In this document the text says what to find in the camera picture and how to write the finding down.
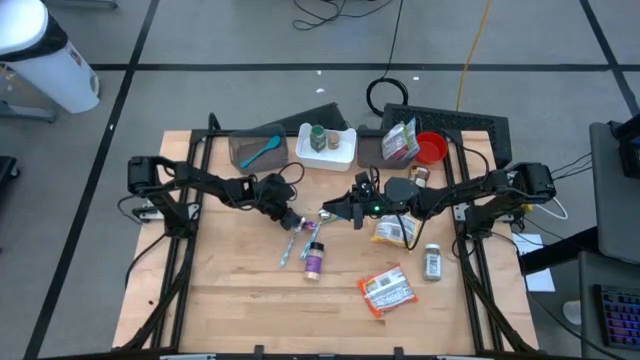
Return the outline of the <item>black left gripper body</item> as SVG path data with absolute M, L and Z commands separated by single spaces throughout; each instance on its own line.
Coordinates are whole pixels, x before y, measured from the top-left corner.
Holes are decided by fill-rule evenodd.
M 277 173 L 267 175 L 255 186 L 252 206 L 271 219 L 283 219 L 289 212 L 288 201 L 295 195 L 293 187 Z

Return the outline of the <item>white paper sheet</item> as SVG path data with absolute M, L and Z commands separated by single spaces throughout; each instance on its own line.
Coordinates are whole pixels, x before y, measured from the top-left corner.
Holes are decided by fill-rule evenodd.
M 542 249 L 544 246 L 539 234 L 513 233 L 512 239 L 518 248 L 518 254 L 520 256 Z M 526 275 L 525 280 L 527 290 L 530 292 L 553 293 L 556 291 L 551 270 L 549 268 Z

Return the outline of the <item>purple label spice jar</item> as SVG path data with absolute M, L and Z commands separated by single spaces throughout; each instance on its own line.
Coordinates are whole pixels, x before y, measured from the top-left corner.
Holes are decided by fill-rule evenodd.
M 312 242 L 306 257 L 304 278 L 306 280 L 319 281 L 321 278 L 322 261 L 324 258 L 324 245 L 320 242 Z

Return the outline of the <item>white plastic bin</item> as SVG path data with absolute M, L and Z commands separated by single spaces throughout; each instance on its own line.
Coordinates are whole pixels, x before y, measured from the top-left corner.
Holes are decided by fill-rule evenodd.
M 309 168 L 345 172 L 355 159 L 357 132 L 353 128 L 344 131 L 327 130 L 327 133 L 337 133 L 339 137 L 336 149 L 325 148 L 321 152 L 312 149 L 310 136 L 312 125 L 303 123 L 299 127 L 295 153 L 299 161 Z

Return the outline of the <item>grey translucent plastic bin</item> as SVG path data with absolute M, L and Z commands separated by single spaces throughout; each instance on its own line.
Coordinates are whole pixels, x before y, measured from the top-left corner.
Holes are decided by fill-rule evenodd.
M 258 155 L 276 136 L 280 138 L 279 144 Z M 232 132 L 228 137 L 228 144 L 231 163 L 244 175 L 281 168 L 289 160 L 286 132 L 280 124 Z
M 357 163 L 361 168 L 375 166 L 379 169 L 405 169 L 411 163 L 407 160 L 384 159 L 382 157 L 382 139 L 387 131 L 370 129 L 362 125 L 357 129 Z

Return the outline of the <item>purple bowl metal spoon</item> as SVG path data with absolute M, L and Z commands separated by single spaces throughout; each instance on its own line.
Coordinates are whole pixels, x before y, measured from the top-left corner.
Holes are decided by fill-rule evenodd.
M 283 253 L 282 257 L 281 257 L 280 263 L 279 263 L 281 268 L 284 268 L 286 266 L 286 264 L 288 262 L 288 259 L 290 257 L 291 251 L 293 249 L 293 245 L 294 245 L 295 240 L 297 239 L 298 235 L 300 233 L 306 231 L 306 230 L 311 230 L 311 234 L 312 234 L 312 231 L 313 231 L 313 228 L 314 228 L 315 224 L 316 224 L 315 222 L 305 221 L 304 220 L 303 223 L 299 224 L 298 228 L 292 230 L 291 236 L 289 237 L 289 241 L 288 241 L 287 247 L 286 247 L 286 249 L 285 249 L 285 251 L 284 251 L 284 253 Z

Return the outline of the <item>white trash can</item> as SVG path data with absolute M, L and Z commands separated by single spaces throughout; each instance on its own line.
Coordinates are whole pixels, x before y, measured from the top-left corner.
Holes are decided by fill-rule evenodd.
M 69 113 L 100 102 L 99 77 L 40 0 L 0 0 L 0 63 Z

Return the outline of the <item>dark grey desk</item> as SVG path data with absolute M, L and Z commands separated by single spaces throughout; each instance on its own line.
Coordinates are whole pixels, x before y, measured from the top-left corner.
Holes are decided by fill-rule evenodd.
M 640 360 L 640 351 L 610 348 L 603 342 L 599 310 L 596 309 L 595 285 L 619 286 L 640 290 L 640 265 L 630 264 L 601 255 L 581 252 L 578 257 L 581 302 L 581 353 L 583 358 L 612 360 L 587 343 L 626 360 Z

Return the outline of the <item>grey label spice jar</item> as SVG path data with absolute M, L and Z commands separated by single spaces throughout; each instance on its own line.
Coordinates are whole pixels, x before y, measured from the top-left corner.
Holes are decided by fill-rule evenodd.
M 442 276 L 441 252 L 438 244 L 426 244 L 423 277 L 426 281 L 440 281 Z

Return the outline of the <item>brown spice jar white label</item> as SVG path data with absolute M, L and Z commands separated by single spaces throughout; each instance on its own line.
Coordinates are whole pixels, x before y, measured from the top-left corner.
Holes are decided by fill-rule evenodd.
M 428 179 L 430 177 L 430 171 L 423 166 L 412 166 L 409 173 L 409 180 L 415 185 L 421 188 L 427 186 Z

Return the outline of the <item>black desk beam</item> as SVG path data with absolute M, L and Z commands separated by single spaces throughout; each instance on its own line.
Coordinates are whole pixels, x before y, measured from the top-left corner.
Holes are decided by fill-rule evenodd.
M 524 275 L 576 260 L 581 252 L 599 253 L 596 226 L 519 257 Z

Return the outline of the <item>teal silicone spoon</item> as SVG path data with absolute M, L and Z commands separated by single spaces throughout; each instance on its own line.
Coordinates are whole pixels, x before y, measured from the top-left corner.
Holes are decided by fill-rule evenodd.
M 277 148 L 280 145 L 280 143 L 281 143 L 281 137 L 279 135 L 272 136 L 269 139 L 269 141 L 260 150 L 258 150 L 254 155 L 252 155 L 248 159 L 244 160 L 240 164 L 240 167 L 247 168 L 253 161 L 255 161 L 258 157 L 263 155 L 265 152 L 274 150 L 275 148 Z

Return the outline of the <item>yellow ramen packet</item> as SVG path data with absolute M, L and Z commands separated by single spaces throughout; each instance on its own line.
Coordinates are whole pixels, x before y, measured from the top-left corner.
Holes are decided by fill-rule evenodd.
M 413 249 L 418 228 L 419 221 L 410 215 L 385 215 L 378 220 L 371 241 Z

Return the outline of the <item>green spice jar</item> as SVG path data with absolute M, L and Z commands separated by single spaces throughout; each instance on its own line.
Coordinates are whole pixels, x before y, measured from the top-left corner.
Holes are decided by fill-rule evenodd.
M 313 125 L 309 134 L 310 146 L 316 152 L 322 152 L 327 146 L 326 131 L 322 125 Z

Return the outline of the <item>orange ramen packet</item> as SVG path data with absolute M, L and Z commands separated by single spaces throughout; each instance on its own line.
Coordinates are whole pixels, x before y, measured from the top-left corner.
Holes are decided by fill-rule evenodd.
M 376 318 L 403 304 L 418 301 L 400 265 L 360 279 L 358 288 L 368 309 Z

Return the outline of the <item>black desktop device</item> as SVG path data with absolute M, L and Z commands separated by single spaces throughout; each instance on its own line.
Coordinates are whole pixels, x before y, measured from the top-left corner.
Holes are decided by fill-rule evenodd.
M 624 175 L 640 179 L 640 113 L 624 123 L 609 121 L 608 126 L 619 144 Z

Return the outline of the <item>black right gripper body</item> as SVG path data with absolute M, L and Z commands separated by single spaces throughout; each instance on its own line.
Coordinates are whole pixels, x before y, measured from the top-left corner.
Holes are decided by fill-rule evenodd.
M 365 216 L 385 214 L 386 202 L 379 191 L 379 174 L 374 171 L 361 172 L 352 186 L 352 220 L 355 229 L 363 227 Z

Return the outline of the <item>grey table foot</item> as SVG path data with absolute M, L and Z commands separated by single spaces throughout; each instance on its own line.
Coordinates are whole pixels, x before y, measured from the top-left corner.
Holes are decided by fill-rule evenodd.
M 4 100 L 0 100 L 0 117 L 41 120 L 48 123 L 56 120 L 56 114 L 51 110 L 11 105 Z
M 80 6 L 80 7 L 99 7 L 106 9 L 118 9 L 117 0 L 41 0 L 46 5 L 55 6 Z

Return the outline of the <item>silver spoon pale blue handle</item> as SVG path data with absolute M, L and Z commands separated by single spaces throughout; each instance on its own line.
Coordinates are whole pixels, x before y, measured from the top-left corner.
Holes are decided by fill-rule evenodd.
M 326 210 L 320 210 L 319 211 L 319 220 L 318 222 L 314 225 L 312 234 L 310 239 L 307 241 L 303 251 L 300 254 L 300 259 L 301 260 L 305 260 L 307 258 L 308 252 L 310 251 L 311 248 L 311 244 L 316 240 L 319 232 L 320 232 L 320 227 L 324 224 L 327 223 L 329 220 L 331 220 L 333 218 L 333 215 L 326 211 Z

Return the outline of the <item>backlit black keyboard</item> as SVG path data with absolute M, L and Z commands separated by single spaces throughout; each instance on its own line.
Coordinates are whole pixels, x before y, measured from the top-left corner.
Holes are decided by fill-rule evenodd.
M 604 343 L 640 351 L 640 289 L 597 284 L 594 293 Z

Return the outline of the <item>green red ramen packet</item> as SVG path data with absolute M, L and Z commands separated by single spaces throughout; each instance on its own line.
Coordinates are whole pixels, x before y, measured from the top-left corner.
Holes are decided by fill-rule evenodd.
M 416 133 L 416 120 L 411 119 L 408 123 L 398 123 L 392 127 L 383 137 L 382 157 L 385 160 L 407 160 L 406 135 L 409 131 L 414 130 Z

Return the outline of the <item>white computer mouse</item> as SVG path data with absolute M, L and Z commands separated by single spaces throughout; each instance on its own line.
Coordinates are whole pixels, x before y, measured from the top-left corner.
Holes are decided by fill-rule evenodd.
M 580 300 L 570 300 L 565 302 L 562 305 L 562 313 L 570 324 L 575 326 L 580 326 L 582 324 Z

